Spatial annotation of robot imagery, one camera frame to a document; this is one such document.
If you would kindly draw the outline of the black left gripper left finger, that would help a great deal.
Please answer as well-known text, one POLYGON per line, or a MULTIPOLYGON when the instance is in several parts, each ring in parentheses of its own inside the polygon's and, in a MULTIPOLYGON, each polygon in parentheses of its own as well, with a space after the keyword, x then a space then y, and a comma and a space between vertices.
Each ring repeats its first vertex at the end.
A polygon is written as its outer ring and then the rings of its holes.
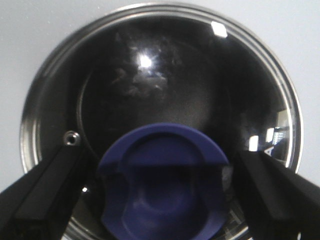
POLYGON ((60 240, 87 178, 81 146, 63 146, 0 194, 2 240, 60 240))

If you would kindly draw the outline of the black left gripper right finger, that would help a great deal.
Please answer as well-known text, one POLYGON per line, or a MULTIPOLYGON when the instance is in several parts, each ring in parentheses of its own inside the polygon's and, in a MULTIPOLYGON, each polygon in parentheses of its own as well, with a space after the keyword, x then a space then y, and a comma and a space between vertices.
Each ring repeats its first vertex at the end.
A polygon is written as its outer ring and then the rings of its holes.
POLYGON ((232 185, 253 239, 320 238, 320 188, 268 154, 237 153, 232 185))

